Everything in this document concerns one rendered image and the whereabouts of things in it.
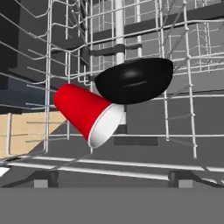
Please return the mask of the red plastic cup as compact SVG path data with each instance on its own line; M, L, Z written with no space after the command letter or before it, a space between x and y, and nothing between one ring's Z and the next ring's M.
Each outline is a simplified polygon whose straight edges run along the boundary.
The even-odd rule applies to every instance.
M111 103L74 84L65 84L57 90L54 105L93 149L110 139L124 113L123 105Z

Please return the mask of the black bowl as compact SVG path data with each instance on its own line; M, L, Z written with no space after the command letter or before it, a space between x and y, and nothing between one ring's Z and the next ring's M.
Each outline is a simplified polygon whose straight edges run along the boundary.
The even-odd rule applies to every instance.
M100 95L117 104L146 102L170 85L173 62L163 58L135 59L98 74L94 83Z

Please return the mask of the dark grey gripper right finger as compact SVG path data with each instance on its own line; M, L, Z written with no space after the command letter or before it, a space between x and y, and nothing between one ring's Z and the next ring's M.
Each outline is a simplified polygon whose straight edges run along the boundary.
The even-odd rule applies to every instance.
M192 171L170 171L168 174L168 186L176 188L194 188L199 186L222 188L222 185L204 180Z

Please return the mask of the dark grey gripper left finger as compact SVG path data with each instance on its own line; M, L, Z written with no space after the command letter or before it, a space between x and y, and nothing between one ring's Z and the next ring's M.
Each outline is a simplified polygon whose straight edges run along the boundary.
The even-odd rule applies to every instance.
M4 187L16 187L32 182L34 188L58 187L59 173L57 171L35 171L27 178L4 185Z

